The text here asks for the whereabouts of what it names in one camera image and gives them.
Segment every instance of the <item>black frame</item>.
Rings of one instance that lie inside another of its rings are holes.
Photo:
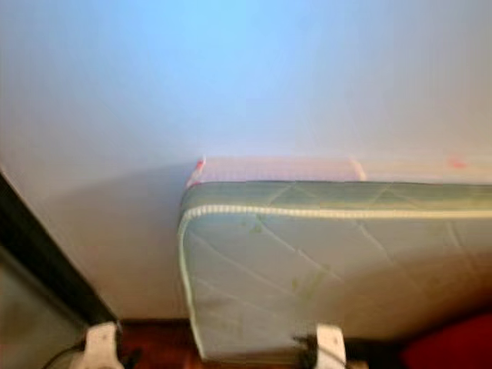
[[[84,322],[116,320],[1,172],[0,244]]]

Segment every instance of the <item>quilted mattress surface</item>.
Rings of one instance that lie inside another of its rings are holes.
[[[205,183],[180,262],[202,357],[291,361],[318,322],[398,338],[490,302],[492,186]]]

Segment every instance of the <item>wall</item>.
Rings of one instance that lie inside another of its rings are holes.
[[[19,268],[0,250],[2,369],[41,367],[84,336],[85,326]],[[66,355],[52,369],[67,368],[70,361]]]
[[[122,317],[186,315],[202,155],[487,158],[488,0],[0,0],[0,163]]]

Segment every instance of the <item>red fabric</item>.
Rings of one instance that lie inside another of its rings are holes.
[[[401,353],[409,369],[492,368],[492,313],[446,327]]]

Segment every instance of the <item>floor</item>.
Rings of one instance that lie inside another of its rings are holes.
[[[228,369],[240,365],[203,363],[194,345],[187,321],[141,321],[123,323],[122,353],[141,349],[135,369]],[[290,369],[262,365],[254,369]]]

